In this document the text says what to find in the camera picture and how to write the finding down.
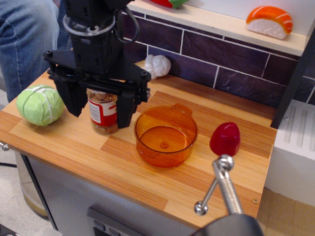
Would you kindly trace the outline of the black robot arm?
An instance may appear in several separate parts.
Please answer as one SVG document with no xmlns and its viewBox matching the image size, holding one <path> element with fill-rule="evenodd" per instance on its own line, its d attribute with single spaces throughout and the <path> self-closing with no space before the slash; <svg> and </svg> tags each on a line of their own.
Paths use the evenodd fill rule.
<svg viewBox="0 0 315 236">
<path fill-rule="evenodd" d="M 118 97 L 118 127 L 130 125 L 137 106 L 147 102 L 151 75 L 124 54 L 122 13 L 133 14 L 126 0 L 68 0 L 63 18 L 72 50 L 43 54 L 49 78 L 68 111 L 79 116 L 88 98 L 86 89 Z"/>
</svg>

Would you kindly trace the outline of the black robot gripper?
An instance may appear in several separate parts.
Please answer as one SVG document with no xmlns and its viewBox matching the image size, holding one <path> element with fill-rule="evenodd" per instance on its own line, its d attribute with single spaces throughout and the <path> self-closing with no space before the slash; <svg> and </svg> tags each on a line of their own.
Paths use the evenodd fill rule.
<svg viewBox="0 0 315 236">
<path fill-rule="evenodd" d="M 86 89 L 118 96 L 118 128 L 127 128 L 137 106 L 150 97 L 149 72 L 130 62 L 124 54 L 123 29 L 119 14 L 96 23 L 65 16 L 72 50 L 54 50 L 43 54 L 49 62 L 49 78 L 67 110 L 79 117 L 88 99 Z"/>
</svg>

